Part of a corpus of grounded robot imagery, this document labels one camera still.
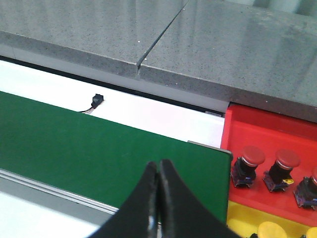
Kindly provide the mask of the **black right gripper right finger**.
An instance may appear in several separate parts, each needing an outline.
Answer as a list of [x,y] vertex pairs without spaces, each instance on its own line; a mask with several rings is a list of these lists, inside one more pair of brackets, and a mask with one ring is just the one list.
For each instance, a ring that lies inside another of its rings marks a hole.
[[237,238],[184,183],[171,160],[159,164],[158,202],[163,238]]

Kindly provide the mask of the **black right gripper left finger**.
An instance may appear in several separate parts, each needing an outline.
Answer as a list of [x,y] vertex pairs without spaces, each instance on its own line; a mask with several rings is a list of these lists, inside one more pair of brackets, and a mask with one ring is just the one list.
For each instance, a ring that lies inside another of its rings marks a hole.
[[157,166],[147,163],[132,193],[91,238],[156,238],[158,235],[157,213]]

